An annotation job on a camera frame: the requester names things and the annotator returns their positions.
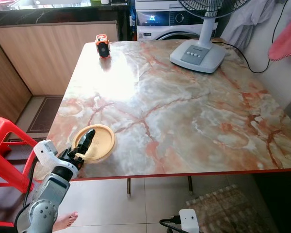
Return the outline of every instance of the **yellow plate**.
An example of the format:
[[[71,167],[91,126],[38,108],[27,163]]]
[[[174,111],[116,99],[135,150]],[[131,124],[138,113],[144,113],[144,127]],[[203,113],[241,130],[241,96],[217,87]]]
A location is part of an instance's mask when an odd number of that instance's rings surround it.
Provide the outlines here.
[[[89,146],[89,149],[85,154],[77,153],[77,156],[84,159],[85,163],[95,164],[105,160],[110,156],[115,147],[116,137],[108,126],[90,125],[77,133],[72,141],[72,149],[78,145],[78,142],[83,137],[83,135],[91,129],[94,129],[96,133],[91,145]]]

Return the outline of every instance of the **fan base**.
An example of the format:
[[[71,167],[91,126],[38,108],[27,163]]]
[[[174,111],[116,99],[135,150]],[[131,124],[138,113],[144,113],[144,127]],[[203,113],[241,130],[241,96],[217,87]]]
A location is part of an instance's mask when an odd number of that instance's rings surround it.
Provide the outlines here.
[[[200,58],[187,54],[188,52],[196,53]],[[212,44],[211,49],[208,50],[200,47],[198,40],[187,40],[171,53],[169,60],[187,69],[213,73],[223,61],[225,54],[226,50],[221,46]]]

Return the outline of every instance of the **electric fan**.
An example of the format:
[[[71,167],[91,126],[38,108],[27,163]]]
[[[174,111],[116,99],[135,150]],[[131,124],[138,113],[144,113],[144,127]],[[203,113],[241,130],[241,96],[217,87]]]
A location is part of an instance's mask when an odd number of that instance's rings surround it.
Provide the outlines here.
[[[215,18],[231,14],[249,0],[178,0],[190,14],[204,20],[199,40],[187,40],[170,55],[169,60],[181,67],[213,73],[221,64],[226,50],[211,43]]]

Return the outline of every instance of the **red plastic chair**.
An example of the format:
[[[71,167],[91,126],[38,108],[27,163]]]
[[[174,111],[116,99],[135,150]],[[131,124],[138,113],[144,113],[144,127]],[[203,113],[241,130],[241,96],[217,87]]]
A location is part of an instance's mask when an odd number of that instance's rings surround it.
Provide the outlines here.
[[[12,222],[0,222],[0,227],[14,227]]]
[[[4,142],[6,135],[8,133],[15,133],[18,137],[23,139],[22,142]],[[35,154],[32,150],[23,172],[18,171],[11,163],[9,163],[4,155],[11,151],[8,145],[24,145],[29,144],[34,147],[37,142],[28,136],[24,131],[18,128],[15,124],[7,119],[0,117],[0,177],[5,179],[7,183],[0,183],[0,187],[12,186],[17,188],[20,192],[26,193],[29,185],[28,174],[34,160]]]

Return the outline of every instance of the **washing machine door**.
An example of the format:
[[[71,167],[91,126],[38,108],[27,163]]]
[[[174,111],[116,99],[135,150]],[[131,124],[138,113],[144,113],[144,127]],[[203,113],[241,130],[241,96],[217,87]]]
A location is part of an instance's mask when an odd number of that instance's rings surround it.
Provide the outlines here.
[[[195,33],[187,33],[187,32],[170,32],[166,33],[157,40],[176,40],[176,39],[198,39],[199,35]]]

